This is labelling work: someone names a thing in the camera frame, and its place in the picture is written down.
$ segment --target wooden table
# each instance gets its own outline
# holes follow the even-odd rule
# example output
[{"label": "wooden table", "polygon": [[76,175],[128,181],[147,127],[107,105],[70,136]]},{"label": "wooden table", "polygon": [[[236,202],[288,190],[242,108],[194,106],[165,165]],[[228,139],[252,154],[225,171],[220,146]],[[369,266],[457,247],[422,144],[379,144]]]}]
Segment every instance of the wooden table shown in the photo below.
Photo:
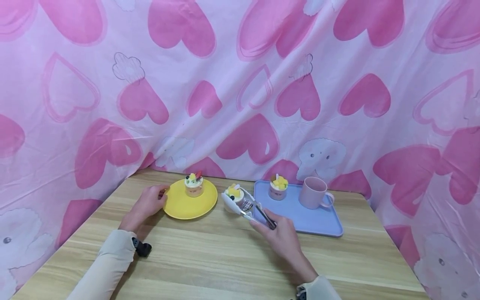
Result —
[{"label": "wooden table", "polygon": [[[173,183],[183,175],[141,171],[125,182],[74,233],[13,297],[65,299],[94,261],[109,233],[144,187]],[[238,180],[210,178],[219,192]],[[252,182],[240,182],[253,191]],[[339,239],[300,234],[305,255],[332,282],[343,300],[427,300],[365,199],[334,192],[345,233]],[[144,240],[148,259],[137,259],[123,277],[116,299],[288,300],[295,287],[287,266],[272,253],[248,222],[229,214],[221,199],[192,221],[163,212],[150,219]]]}]

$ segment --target cupcake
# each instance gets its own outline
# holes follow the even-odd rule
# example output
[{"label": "cupcake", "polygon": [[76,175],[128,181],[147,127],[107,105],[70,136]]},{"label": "cupcake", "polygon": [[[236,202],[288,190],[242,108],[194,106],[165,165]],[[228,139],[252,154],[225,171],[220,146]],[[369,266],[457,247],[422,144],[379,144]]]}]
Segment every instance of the cupcake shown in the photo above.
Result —
[{"label": "cupcake", "polygon": [[202,177],[202,172],[197,174],[187,175],[185,178],[185,192],[189,197],[198,197],[204,192],[204,178]]},{"label": "cupcake", "polygon": [[240,189],[238,184],[230,185],[226,190],[225,194],[235,202],[240,208],[243,206],[243,198],[245,197],[245,193]]},{"label": "cupcake", "polygon": [[278,174],[270,178],[270,189],[268,195],[274,200],[283,200],[287,195],[288,181]]}]

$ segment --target sleeve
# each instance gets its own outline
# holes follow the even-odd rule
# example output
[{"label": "sleeve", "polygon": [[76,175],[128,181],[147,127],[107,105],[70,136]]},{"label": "sleeve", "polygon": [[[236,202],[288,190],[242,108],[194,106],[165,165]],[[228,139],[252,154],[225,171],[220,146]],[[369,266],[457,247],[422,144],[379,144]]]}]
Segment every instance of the sleeve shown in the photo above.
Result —
[{"label": "sleeve", "polygon": [[297,287],[297,299],[299,300],[342,300],[324,276],[318,276],[310,283],[304,283]]},{"label": "sleeve", "polygon": [[133,261],[133,232],[114,230],[67,300],[108,300]]}]

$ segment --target mug handle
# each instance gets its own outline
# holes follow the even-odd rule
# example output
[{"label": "mug handle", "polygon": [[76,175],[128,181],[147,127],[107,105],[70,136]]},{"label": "mug handle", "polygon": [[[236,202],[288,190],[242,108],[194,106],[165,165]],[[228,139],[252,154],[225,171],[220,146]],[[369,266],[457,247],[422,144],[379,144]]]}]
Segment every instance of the mug handle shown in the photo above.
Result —
[{"label": "mug handle", "polygon": [[332,207],[333,206],[333,203],[335,202],[335,197],[329,193],[329,192],[326,192],[325,193],[325,196],[327,196],[328,198],[330,198],[330,203],[325,203],[325,201],[322,199],[322,206],[323,207]]}]

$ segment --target pink curtain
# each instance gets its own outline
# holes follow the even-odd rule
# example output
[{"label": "pink curtain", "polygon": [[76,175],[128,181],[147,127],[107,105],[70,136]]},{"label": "pink curtain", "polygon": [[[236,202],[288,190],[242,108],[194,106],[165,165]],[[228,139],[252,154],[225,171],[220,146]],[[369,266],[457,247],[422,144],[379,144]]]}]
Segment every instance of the pink curtain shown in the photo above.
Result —
[{"label": "pink curtain", "polygon": [[477,0],[0,3],[0,299],[138,168],[362,193],[480,299]]}]

